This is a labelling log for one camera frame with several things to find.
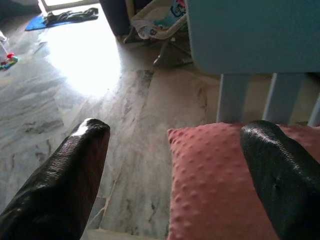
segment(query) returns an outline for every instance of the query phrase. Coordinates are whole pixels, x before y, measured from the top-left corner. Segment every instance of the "bright light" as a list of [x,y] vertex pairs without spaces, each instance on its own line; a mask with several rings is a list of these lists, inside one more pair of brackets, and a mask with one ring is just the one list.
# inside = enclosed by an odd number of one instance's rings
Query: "bright light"
[[116,39],[107,21],[98,21],[50,28],[42,40],[50,50],[46,60],[84,95],[103,95],[120,77]]

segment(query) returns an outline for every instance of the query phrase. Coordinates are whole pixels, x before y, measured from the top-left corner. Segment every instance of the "doorway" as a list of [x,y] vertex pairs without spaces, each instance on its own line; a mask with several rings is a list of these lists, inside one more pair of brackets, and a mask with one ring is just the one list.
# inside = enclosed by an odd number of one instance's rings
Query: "doorway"
[[97,4],[99,0],[38,0],[45,11],[55,11],[66,8],[74,8],[82,5]]

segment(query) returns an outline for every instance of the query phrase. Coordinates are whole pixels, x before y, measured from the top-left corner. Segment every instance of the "gray marble tile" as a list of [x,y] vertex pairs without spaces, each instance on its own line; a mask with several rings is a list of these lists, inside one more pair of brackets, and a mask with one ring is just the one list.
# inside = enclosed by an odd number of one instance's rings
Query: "gray marble tile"
[[130,143],[118,149],[123,166],[102,220],[103,229],[166,238],[171,194],[167,130],[213,122],[214,115],[207,109],[214,109],[211,99],[218,92],[217,82],[209,85],[187,71],[155,72]]
[[155,240],[148,237],[133,236],[120,232],[113,232],[107,230],[89,230],[88,239],[90,240]]
[[63,87],[60,87],[53,98],[66,129],[74,127],[73,125],[71,126],[71,123],[74,122],[88,96],[80,94],[70,85],[65,84]]
[[117,86],[103,97],[90,97],[71,124],[74,126],[86,118],[97,118],[111,127],[111,139],[98,193],[100,197],[108,198],[111,194],[124,161],[122,149],[130,141],[145,104],[152,75],[153,72],[148,70],[123,71]]
[[99,229],[101,225],[102,217],[105,213],[107,199],[105,197],[97,197],[92,206],[92,210],[87,223],[87,230]]
[[0,183],[6,185],[6,191],[0,191],[0,198],[4,198],[3,205],[11,201],[34,170],[57,149],[65,137],[65,134],[52,135],[31,147],[0,157]]

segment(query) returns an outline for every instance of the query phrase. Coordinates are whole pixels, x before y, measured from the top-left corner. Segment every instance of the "toy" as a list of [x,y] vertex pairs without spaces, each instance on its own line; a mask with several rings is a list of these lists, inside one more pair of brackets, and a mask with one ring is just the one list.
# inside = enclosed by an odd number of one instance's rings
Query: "toy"
[[0,63],[0,70],[8,70],[19,61],[19,58],[14,53],[8,53],[6,57],[7,59]]

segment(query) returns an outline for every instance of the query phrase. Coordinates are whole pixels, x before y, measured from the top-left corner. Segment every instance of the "baby bouncer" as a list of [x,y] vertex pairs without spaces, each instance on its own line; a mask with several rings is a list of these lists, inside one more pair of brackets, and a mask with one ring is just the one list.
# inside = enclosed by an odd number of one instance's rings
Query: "baby bouncer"
[[184,0],[153,0],[131,19],[132,29],[124,43],[132,43],[138,35],[142,40],[157,39],[163,44],[157,59],[157,66],[168,45],[176,47],[189,56],[181,59],[182,65],[192,63],[191,53],[175,43],[174,35],[187,25],[186,5]]

